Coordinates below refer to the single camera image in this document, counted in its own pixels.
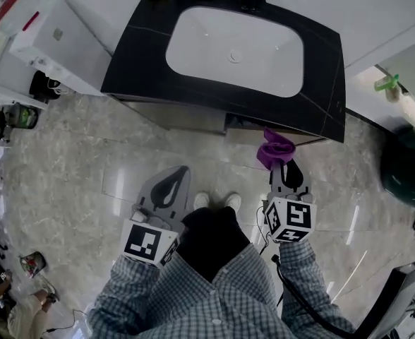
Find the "drain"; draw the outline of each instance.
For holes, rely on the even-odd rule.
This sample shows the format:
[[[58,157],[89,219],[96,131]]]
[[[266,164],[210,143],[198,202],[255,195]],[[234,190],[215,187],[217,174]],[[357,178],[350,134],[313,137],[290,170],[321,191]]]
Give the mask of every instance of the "drain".
[[[228,53],[228,60],[233,64],[238,64],[242,61],[242,53],[239,50],[232,49]]]

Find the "black pants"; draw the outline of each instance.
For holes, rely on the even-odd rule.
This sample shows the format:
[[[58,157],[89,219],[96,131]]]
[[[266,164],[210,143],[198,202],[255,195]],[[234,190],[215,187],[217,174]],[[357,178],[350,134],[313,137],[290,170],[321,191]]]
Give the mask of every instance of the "black pants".
[[[188,214],[183,223],[187,231],[177,251],[210,283],[223,266],[250,244],[230,207],[216,213],[209,208],[199,208]]]

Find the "purple cloth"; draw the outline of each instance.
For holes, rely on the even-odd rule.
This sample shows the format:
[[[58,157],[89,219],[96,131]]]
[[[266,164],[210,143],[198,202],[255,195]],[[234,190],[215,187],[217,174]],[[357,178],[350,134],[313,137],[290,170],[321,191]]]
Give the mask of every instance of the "purple cloth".
[[[268,143],[263,143],[258,149],[256,158],[267,168],[272,169],[273,163],[282,161],[287,164],[295,154],[295,145],[287,138],[271,131],[269,128],[264,130],[264,138]]]

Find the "checkered sleeve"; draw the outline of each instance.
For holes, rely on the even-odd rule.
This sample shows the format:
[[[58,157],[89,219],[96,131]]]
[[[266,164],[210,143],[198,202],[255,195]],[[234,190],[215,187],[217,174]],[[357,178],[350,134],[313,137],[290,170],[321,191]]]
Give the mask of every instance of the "checkered sleeve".
[[[88,314],[91,338],[130,338],[144,331],[148,298],[159,270],[120,256]]]
[[[331,304],[309,242],[282,243],[279,252],[282,273],[294,284],[301,296],[326,321],[353,333],[352,324],[341,315],[337,305]],[[288,290],[284,290],[282,320],[297,338],[336,338],[317,324]]]

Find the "black countertop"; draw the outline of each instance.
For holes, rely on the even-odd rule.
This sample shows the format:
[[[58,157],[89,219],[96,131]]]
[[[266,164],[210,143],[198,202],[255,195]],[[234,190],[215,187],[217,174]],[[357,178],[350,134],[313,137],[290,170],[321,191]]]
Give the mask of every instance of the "black countertop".
[[[183,76],[168,66],[165,53],[173,29],[181,13],[193,6],[247,13],[241,10],[241,0],[141,0],[115,50],[102,92],[120,100],[219,109],[344,141],[344,62],[338,33],[271,4],[251,13],[292,28],[303,41],[303,87],[293,97],[277,97]]]

